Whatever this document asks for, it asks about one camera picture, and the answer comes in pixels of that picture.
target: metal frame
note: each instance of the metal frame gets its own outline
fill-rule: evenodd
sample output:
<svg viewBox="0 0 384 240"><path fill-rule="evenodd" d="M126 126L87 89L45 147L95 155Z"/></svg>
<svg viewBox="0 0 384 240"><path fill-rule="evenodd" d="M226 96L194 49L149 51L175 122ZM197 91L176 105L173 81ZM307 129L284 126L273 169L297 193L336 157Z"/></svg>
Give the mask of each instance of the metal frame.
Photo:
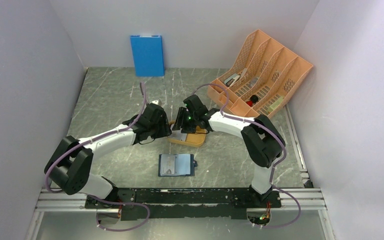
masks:
<svg viewBox="0 0 384 240"><path fill-rule="evenodd" d="M298 136L295 131L294 122L291 117L291 112L288 105L285 106L287 125L292 133L294 141L294 151L298 159L298 165L301 168L301 178L303 182L310 179L307 172L306 164L301 152ZM335 240L335 234L332 229L328 210L320 188L283 188L283 190L292 194L298 199L302 211L316 210L319 213L320 222L323 228L326 240ZM35 240L39 228L42 223L45 212L61 212L61 213L117 213L118 209L86 209L84 207L87 195L76 193L67 195L65 193L50 193L47 190L40 192L36 203L35 211L28 229L26 240ZM296 211L298 210L296 202L287 194L280 193L281 208L272 208L272 211ZM247 212L265 211L265 208L248 208Z"/></svg>

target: white wall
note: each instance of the white wall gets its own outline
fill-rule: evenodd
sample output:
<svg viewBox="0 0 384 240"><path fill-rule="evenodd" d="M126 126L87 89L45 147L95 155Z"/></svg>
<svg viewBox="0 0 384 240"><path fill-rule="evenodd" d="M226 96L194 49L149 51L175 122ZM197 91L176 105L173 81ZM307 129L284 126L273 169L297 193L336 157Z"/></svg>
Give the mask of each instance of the white wall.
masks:
<svg viewBox="0 0 384 240"><path fill-rule="evenodd" d="M230 68L260 28L292 48L319 0L50 0L88 67L133 67L130 35L161 34L166 67Z"/></svg>
<svg viewBox="0 0 384 240"><path fill-rule="evenodd" d="M384 240L384 0L321 0L294 50L315 68L291 101L338 240Z"/></svg>
<svg viewBox="0 0 384 240"><path fill-rule="evenodd" d="M0 240L24 239L83 77L48 0L0 0Z"/></svg>

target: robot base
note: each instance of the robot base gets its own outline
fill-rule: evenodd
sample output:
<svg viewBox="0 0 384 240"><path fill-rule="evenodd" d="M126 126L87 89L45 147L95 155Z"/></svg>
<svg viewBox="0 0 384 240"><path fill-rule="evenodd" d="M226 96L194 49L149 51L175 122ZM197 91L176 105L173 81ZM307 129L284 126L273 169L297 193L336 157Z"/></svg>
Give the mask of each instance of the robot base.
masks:
<svg viewBox="0 0 384 240"><path fill-rule="evenodd" d="M151 219L231 217L247 219L247 209L266 208L267 202L272 208L282 206L279 192L269 191L264 200L256 200L255 192L246 187L233 188L119 188L118 197L122 202L146 204L150 209ZM118 205L104 205L88 197L86 209L117 209ZM144 219L145 208L123 206L121 221Z"/></svg>

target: red and black object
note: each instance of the red and black object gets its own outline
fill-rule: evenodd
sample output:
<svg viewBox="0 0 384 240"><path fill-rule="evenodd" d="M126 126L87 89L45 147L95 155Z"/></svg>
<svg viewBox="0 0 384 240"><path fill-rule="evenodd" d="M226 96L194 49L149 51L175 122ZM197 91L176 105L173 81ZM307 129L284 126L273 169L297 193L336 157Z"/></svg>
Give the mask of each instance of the red and black object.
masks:
<svg viewBox="0 0 384 240"><path fill-rule="evenodd" d="M257 95L252 95L250 98L249 98L249 101L246 102L246 104L248 104L250 107L252 107L254 104L256 104L257 102L259 101L259 98Z"/></svg>

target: blue notebook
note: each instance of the blue notebook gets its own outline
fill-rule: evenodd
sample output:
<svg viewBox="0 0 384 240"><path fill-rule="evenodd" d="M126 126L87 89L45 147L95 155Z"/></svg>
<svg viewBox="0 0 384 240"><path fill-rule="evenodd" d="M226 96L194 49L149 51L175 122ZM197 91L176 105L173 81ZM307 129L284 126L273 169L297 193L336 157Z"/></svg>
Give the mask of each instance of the blue notebook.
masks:
<svg viewBox="0 0 384 240"><path fill-rule="evenodd" d="M163 40L161 35L132 35L130 36L130 43L136 76L164 76Z"/></svg>

